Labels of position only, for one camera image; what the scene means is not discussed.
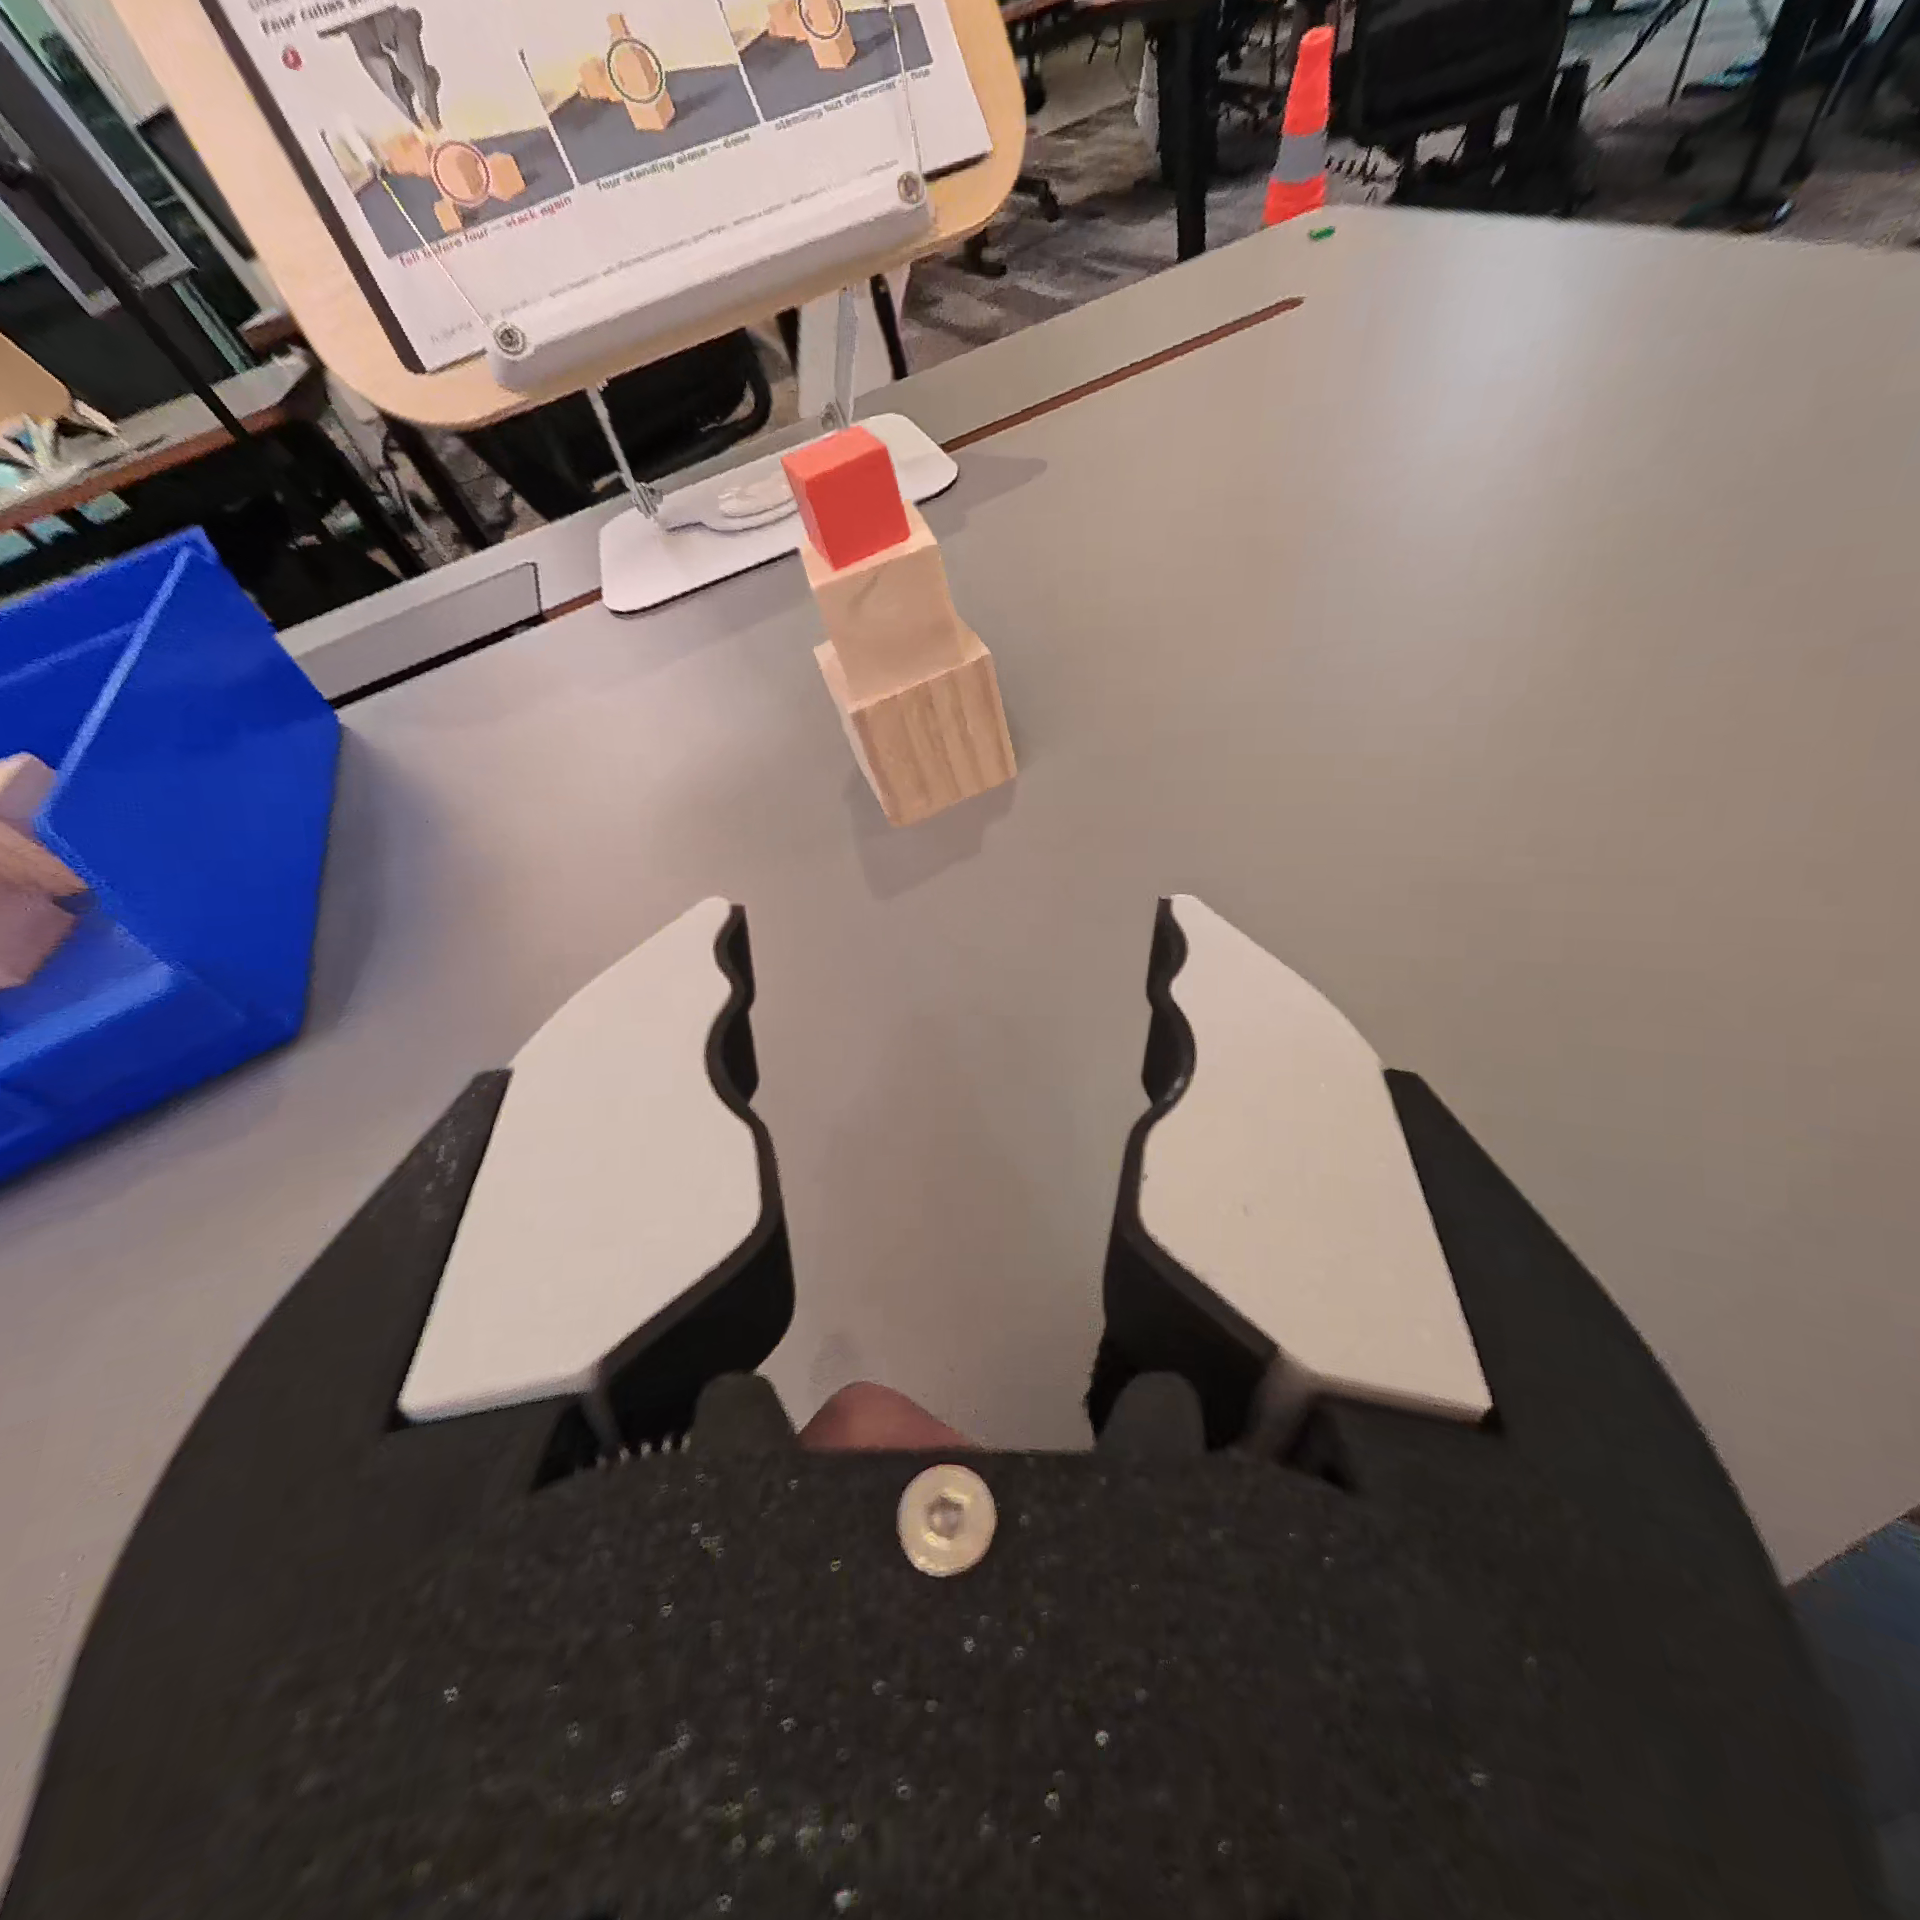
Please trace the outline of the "white instruction sheet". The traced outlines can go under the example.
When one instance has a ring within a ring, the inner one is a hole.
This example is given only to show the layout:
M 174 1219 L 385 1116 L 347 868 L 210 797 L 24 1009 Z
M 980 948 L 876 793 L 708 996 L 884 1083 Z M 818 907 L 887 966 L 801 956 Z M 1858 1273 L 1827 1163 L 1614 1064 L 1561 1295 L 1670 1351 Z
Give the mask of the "white instruction sheet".
M 948 4 L 203 4 L 353 271 L 419 357 L 860 172 L 993 153 Z

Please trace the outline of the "blue plastic bin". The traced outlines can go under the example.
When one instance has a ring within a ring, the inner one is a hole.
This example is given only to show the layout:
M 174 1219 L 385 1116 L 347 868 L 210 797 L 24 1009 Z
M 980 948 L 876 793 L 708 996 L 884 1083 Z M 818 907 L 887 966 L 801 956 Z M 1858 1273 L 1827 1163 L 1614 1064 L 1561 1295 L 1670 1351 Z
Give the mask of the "blue plastic bin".
M 4 604 L 4 758 L 72 931 L 4 984 L 4 1181 L 298 1036 L 343 726 L 185 531 Z

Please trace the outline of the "orange striped traffic cone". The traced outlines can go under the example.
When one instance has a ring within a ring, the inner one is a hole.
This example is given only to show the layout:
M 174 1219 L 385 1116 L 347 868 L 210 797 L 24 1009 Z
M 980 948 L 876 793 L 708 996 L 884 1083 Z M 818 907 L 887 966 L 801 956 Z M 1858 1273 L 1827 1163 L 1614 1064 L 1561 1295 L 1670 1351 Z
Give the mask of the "orange striped traffic cone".
M 1338 29 L 1313 24 L 1294 55 L 1281 145 L 1264 190 L 1263 225 L 1318 215 L 1328 204 L 1328 115 Z

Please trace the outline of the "black office chair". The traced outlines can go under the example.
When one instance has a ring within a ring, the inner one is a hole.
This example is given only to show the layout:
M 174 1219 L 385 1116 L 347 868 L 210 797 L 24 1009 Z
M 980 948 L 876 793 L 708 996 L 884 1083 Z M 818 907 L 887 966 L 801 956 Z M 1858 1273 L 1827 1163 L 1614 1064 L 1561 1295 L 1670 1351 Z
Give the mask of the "black office chair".
M 601 403 L 631 477 L 662 481 L 758 436 L 776 392 L 748 328 L 619 374 Z M 544 521 L 586 511 L 624 489 L 588 392 L 455 433 Z
M 1568 216 L 1591 172 L 1570 16 L 1570 1 L 1358 1 L 1330 128 L 1396 163 L 1396 206 Z

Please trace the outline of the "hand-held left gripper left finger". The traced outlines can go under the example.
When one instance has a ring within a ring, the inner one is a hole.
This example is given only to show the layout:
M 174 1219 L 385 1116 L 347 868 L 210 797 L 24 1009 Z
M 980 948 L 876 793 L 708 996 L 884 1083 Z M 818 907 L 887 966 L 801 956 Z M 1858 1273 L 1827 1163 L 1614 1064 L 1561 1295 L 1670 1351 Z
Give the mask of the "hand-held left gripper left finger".
M 400 1385 L 408 1424 L 575 1401 L 689 1424 L 795 1300 L 754 1111 L 746 909 L 705 899 L 563 1000 L 507 1068 Z

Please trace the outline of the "red wooden cube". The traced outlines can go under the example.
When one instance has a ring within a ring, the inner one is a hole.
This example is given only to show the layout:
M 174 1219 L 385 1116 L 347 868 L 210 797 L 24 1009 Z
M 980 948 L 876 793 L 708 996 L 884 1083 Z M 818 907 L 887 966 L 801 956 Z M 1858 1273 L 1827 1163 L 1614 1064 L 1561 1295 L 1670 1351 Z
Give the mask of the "red wooden cube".
M 894 457 L 867 425 L 792 447 L 779 467 L 806 541 L 831 568 L 851 568 L 910 539 Z

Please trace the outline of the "brown wooden desk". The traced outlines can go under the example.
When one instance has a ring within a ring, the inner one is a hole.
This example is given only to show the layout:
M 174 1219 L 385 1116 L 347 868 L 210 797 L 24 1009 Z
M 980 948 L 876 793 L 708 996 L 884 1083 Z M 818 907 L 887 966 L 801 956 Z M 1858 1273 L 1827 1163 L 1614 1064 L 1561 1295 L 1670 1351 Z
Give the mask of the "brown wooden desk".
M 220 403 L 251 433 L 296 417 L 296 399 L 326 374 L 310 351 L 288 349 L 263 368 L 228 374 L 214 385 Z M 65 436 L 52 463 L 22 467 L 4 459 L 2 532 L 25 537 L 41 521 L 65 518 L 106 495 L 123 495 L 135 485 L 193 463 L 214 451 L 227 451 L 224 432 L 203 398 L 183 395 L 128 416 L 118 436 Z

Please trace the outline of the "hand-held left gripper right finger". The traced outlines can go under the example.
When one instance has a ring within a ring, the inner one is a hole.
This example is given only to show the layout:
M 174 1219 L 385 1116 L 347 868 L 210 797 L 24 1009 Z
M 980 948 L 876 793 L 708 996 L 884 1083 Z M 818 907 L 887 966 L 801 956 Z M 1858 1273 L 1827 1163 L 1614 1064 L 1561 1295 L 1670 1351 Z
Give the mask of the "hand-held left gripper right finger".
M 1146 1000 L 1096 1429 L 1153 1373 L 1207 1431 L 1298 1431 L 1327 1401 L 1482 1424 L 1496 1396 L 1377 1047 L 1199 895 L 1159 900 Z

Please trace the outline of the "large wooden cube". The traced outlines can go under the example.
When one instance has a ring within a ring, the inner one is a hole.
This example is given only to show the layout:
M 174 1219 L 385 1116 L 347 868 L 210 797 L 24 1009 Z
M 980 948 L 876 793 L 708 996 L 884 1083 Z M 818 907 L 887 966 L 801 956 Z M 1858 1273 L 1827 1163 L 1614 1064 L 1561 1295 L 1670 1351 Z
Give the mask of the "large wooden cube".
M 2 883 L 62 903 L 83 892 L 83 878 L 41 838 L 40 815 L 55 780 L 55 767 L 30 751 L 2 758 Z
M 1018 780 L 993 648 L 968 622 L 958 632 L 948 664 L 865 699 L 833 645 L 814 648 L 855 766 L 894 828 L 923 824 Z

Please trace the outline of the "pale board on stand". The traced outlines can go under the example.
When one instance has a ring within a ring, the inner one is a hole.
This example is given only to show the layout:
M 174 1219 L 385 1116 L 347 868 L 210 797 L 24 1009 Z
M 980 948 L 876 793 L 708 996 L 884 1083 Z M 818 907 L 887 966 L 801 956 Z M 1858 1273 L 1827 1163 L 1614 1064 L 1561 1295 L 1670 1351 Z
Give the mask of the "pale board on stand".
M 60 467 L 60 433 L 73 398 L 58 374 L 2 335 L 2 461 L 22 472 Z

